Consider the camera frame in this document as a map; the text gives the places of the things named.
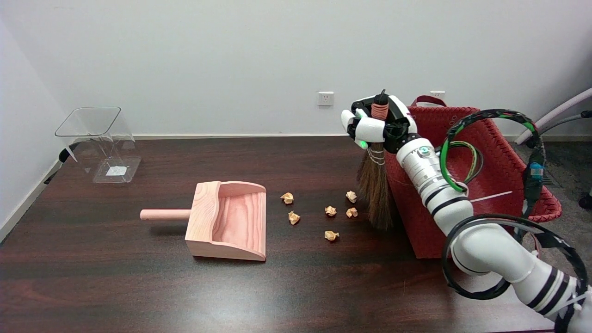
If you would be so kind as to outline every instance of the wooden table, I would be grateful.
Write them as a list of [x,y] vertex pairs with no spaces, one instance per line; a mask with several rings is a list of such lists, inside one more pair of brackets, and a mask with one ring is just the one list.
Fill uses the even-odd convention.
[[[0,248],[2,332],[543,332],[509,290],[464,299],[403,230],[348,219],[363,152],[346,137],[154,140],[129,184],[93,184],[69,159]],[[267,188],[267,262],[194,258],[185,223],[198,182]],[[294,194],[287,207],[279,198]],[[324,207],[338,214],[329,218]],[[288,212],[302,216],[292,226]],[[325,230],[339,232],[333,244]],[[459,274],[467,288],[495,277]]]

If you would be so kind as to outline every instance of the broom bristles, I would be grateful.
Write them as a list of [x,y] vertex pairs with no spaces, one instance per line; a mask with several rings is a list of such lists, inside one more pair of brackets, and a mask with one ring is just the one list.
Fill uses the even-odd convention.
[[[372,150],[382,151],[382,144],[374,143]],[[378,165],[370,156],[364,155],[358,169],[360,198],[368,204],[368,219],[376,229],[387,230],[392,227],[396,206],[388,186],[387,173],[383,165]]]

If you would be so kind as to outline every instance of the red woven basket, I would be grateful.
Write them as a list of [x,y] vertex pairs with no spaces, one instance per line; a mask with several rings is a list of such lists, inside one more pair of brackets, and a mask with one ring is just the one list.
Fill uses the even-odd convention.
[[[434,146],[444,141],[446,131],[460,118],[479,111],[470,107],[410,107],[419,134]],[[524,162],[501,135],[490,119],[481,120],[464,128],[455,140],[467,141],[483,153],[481,173],[469,184],[469,199],[512,191],[511,194],[478,201],[473,204],[475,214],[504,213],[520,216],[523,190]],[[471,165],[468,149],[451,149],[448,170],[456,179],[464,179]],[[393,154],[385,156],[385,167],[391,191],[407,236],[417,258],[440,258],[446,237],[436,226],[432,216],[422,205],[419,194]],[[546,187],[529,217],[534,222],[547,222],[561,215],[561,204]]]

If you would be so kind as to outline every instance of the transparent plastic bin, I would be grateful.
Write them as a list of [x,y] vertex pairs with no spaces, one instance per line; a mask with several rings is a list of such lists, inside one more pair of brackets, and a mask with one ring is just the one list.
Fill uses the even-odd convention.
[[118,107],[77,108],[56,130],[56,136],[96,183],[130,182],[141,161]]

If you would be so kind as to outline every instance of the wall outlet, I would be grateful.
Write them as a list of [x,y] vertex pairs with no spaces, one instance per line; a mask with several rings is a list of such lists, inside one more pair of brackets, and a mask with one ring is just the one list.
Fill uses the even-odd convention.
[[436,98],[440,98],[441,100],[444,100],[444,98],[446,97],[446,91],[444,90],[432,90],[430,91],[430,96],[436,97]]
[[333,105],[333,91],[319,91],[318,105],[331,106]]

